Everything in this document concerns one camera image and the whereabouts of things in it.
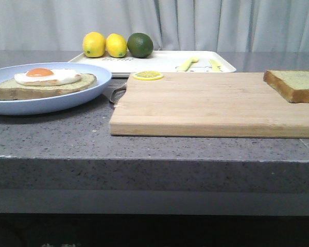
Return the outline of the fried egg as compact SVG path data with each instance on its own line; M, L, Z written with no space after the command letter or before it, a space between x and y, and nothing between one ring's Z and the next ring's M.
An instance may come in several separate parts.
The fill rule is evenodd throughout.
M73 69L34 68L15 74L14 79L25 86L58 86L81 80L81 74Z

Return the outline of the bread slice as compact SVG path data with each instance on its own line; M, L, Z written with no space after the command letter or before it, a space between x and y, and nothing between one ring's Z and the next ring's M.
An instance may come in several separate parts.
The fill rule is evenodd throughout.
M30 86L9 79L0 83L0 100L28 100L55 97L80 92L92 87L97 78L93 74L81 74L81 79L74 83L50 86Z
M267 70L263 80L290 103L309 103L309 70Z

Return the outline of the light blue round plate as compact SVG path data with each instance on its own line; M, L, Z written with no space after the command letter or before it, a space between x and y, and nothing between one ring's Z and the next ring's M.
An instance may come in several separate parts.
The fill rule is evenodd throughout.
M43 114L76 107L99 96L108 86L112 78L112 73L100 66L82 63L48 62L0 68L0 83L13 78L17 73L23 73L37 67L48 69L74 69L82 74L87 73L95 75L97 82L89 89L62 96L28 100L0 100L0 115Z

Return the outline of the white rectangular tray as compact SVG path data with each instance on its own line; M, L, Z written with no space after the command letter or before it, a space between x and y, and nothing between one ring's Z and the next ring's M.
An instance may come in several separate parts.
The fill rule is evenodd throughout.
M211 73L210 61L214 60L220 64L220 71L224 73L235 72L236 68L219 54L213 51L153 51L147 58L135 58L130 53L123 58L114 58L108 54L99 58L88 58L83 53L71 59L74 63L91 64L104 67L111 71L114 78L127 78L130 73L145 70L155 70L163 73L177 71L177 67L188 58L197 57L199 61L192 64L188 72Z

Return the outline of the wooden cutting board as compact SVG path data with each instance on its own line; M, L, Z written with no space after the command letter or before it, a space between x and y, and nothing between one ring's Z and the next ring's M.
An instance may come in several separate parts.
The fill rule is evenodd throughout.
M262 73L129 77L113 135L309 138L309 103L289 103Z

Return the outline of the lemon slice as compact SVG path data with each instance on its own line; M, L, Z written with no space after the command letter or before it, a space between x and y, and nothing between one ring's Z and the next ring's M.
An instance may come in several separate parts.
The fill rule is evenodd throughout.
M146 70L142 72L137 72L132 74L134 79L137 80L159 80L164 77L161 72L153 71L153 70Z

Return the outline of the green lime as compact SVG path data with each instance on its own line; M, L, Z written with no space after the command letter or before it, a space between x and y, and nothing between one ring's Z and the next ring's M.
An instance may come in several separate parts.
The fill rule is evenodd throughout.
M152 39L145 33L133 33L128 38L127 47L136 58L147 58L153 52Z

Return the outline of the yellow plastic knife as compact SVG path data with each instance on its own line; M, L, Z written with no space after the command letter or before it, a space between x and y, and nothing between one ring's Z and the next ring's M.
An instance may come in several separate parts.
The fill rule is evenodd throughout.
M221 64L218 61L210 59L209 62L213 72L222 72Z

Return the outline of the right yellow lemon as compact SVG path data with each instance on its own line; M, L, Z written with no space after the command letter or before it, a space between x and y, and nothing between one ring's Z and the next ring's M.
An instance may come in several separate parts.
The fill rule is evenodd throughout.
M127 53L127 42L122 35L117 33L112 33L107 37L106 47L109 55L115 58L122 58Z

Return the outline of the yellow lemon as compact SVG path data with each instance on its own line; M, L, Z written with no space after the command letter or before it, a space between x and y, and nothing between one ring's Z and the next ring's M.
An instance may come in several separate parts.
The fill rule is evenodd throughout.
M83 38L82 47L87 57L101 57L106 51L106 38L99 32L90 32Z
M127 53L127 42L122 35L117 33L112 33L107 37L106 47L109 55L115 58L122 58Z

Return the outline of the left yellow lemon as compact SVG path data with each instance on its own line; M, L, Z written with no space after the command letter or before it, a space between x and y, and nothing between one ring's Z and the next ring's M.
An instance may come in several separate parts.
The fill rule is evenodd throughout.
M101 57L106 51L106 38L99 32L90 32L83 38L82 47L87 57Z

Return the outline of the grey curtain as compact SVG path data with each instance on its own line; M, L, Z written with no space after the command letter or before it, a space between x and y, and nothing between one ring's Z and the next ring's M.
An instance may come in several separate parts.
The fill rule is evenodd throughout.
M309 1L0 1L0 50L81 50L148 34L155 49L309 52Z

